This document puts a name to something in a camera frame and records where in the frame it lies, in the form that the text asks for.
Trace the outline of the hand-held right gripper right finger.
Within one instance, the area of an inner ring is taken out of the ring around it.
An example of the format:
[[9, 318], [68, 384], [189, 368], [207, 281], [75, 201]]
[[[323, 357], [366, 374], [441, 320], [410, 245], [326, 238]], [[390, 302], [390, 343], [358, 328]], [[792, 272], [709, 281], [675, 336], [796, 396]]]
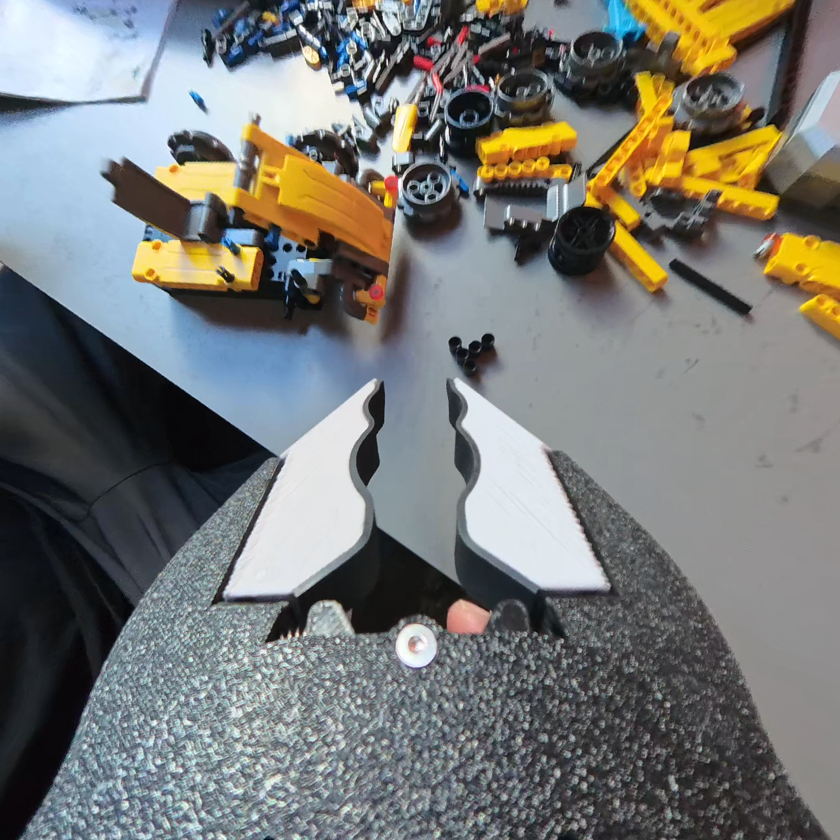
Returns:
[[457, 502], [455, 567], [473, 598], [608, 595], [612, 583], [536, 435], [460, 379], [447, 380]]

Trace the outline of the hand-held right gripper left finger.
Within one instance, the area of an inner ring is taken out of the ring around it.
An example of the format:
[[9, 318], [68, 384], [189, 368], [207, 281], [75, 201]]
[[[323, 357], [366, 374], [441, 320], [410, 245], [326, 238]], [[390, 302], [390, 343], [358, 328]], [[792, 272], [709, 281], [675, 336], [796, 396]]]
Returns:
[[304, 595], [346, 563], [368, 561], [380, 465], [383, 381], [369, 381], [280, 455], [224, 583], [224, 602]]

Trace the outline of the yellow black brick vehicle model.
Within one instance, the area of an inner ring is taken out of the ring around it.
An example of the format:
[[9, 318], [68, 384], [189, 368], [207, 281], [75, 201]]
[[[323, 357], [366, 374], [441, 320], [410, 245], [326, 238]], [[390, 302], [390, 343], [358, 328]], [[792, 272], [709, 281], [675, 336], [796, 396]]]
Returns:
[[335, 289], [352, 319], [376, 324], [386, 303], [394, 201], [359, 173], [354, 144], [325, 130], [281, 142], [254, 116], [237, 155], [184, 130], [172, 163], [149, 173], [128, 159], [101, 176], [112, 202], [144, 224], [132, 278], [174, 298], [274, 300], [291, 319]]

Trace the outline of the pile of brick parts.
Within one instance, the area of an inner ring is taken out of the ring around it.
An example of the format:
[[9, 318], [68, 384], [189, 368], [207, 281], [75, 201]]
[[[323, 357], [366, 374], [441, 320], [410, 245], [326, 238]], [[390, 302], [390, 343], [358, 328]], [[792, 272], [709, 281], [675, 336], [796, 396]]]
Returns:
[[232, 2], [201, 33], [228, 70], [299, 54], [364, 118], [290, 136], [356, 177], [392, 135], [393, 176], [358, 176], [419, 224], [449, 215], [479, 163], [485, 225], [543, 245], [580, 276], [610, 251], [649, 291], [668, 272], [636, 238], [702, 238], [715, 212], [781, 203], [838, 225], [838, 69], [795, 115], [813, 2], [605, 2], [608, 24], [564, 39], [528, 2]]

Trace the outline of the instruction booklet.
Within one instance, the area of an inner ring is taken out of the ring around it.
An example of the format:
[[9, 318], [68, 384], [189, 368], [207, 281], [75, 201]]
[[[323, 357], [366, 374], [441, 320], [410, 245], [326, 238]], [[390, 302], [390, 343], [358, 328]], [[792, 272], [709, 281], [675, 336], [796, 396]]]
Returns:
[[2, 1], [2, 98], [66, 104], [147, 99], [178, 4]]

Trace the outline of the grey desk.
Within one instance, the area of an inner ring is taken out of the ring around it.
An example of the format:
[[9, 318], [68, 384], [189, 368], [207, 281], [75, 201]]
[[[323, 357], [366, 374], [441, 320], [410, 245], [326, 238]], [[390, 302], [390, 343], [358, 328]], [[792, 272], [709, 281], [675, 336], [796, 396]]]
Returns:
[[[494, 333], [483, 394], [572, 457], [648, 530], [710, 608], [774, 747], [838, 838], [838, 342], [762, 273], [765, 227], [725, 216], [678, 258], [752, 305], [741, 318], [672, 276], [649, 294], [611, 260], [584, 281], [516, 266], [475, 201], [414, 237], [397, 218], [379, 324], [274, 301], [181, 304], [132, 280], [142, 225], [102, 163], [152, 171], [176, 130], [231, 151], [251, 113], [280, 140], [354, 108], [298, 56], [202, 60], [221, 2], [182, 2], [144, 102], [2, 104], [2, 262], [274, 453], [373, 377], [385, 384], [377, 521], [454, 570], [448, 338]], [[197, 91], [202, 112], [190, 99]]]

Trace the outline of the person's right hand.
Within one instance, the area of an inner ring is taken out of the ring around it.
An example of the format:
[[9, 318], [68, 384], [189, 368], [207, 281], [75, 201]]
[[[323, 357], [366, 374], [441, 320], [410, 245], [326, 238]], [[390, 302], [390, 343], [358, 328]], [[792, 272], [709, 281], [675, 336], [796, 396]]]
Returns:
[[449, 633], [460, 635], [479, 635], [487, 629], [490, 612], [467, 600], [453, 603], [446, 616], [446, 629]]

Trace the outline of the small black connector piece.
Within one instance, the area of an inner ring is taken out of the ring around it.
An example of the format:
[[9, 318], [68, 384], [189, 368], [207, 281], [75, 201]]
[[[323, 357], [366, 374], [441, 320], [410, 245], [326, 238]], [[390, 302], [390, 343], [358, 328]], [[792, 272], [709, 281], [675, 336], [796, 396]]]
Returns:
[[458, 372], [468, 379], [477, 377], [489, 364], [498, 360], [496, 335], [485, 332], [480, 338], [464, 341], [458, 335], [448, 338], [448, 351]]

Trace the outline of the black axle rod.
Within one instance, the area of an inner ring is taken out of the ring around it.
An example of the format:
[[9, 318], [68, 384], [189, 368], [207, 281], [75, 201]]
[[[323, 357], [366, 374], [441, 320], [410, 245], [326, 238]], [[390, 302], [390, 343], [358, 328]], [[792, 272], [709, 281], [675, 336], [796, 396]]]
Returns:
[[751, 304], [734, 295], [728, 289], [703, 275], [695, 268], [688, 266], [680, 259], [674, 258], [670, 260], [668, 267], [680, 279], [702, 292], [710, 299], [720, 303], [730, 312], [737, 314], [741, 318], [748, 318], [751, 316], [753, 308]]

